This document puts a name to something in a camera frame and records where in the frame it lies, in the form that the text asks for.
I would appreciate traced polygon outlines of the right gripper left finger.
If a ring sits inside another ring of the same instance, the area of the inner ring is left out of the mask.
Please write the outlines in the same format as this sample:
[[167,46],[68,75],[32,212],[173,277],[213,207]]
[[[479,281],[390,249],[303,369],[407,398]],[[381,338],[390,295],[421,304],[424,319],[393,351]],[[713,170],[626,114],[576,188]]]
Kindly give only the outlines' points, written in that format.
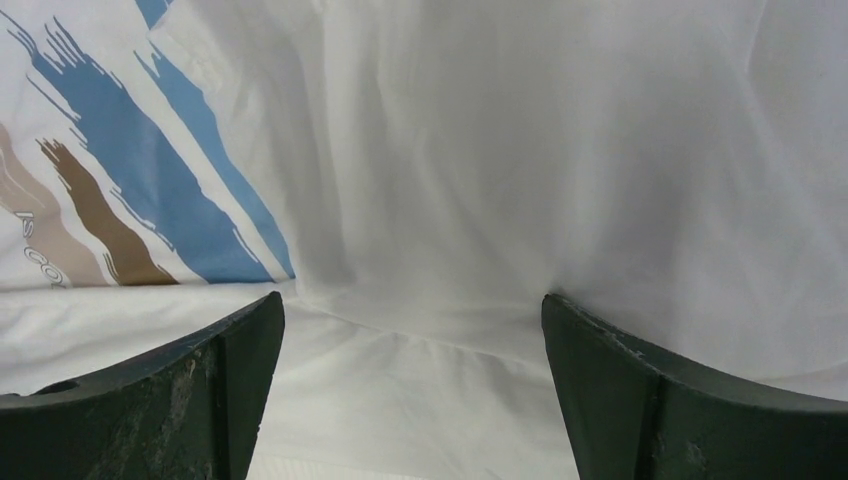
[[273,292],[194,333],[1,398],[5,479],[243,479],[285,329]]

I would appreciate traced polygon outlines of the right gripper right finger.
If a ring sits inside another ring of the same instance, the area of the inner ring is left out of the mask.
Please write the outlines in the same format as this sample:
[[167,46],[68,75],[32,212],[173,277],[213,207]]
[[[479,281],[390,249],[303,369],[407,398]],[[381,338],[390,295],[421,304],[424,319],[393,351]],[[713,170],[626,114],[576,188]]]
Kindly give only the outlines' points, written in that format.
[[847,405],[716,370],[545,296],[547,358],[583,479],[843,479]]

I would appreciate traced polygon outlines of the white printed t-shirt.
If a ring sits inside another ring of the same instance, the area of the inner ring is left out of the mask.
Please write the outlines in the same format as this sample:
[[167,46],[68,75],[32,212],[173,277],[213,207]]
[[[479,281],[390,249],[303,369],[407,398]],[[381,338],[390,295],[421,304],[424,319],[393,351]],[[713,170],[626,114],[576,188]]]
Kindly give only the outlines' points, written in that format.
[[847,396],[843,1],[5,1],[1,389],[277,290],[253,479],[573,479],[540,303]]

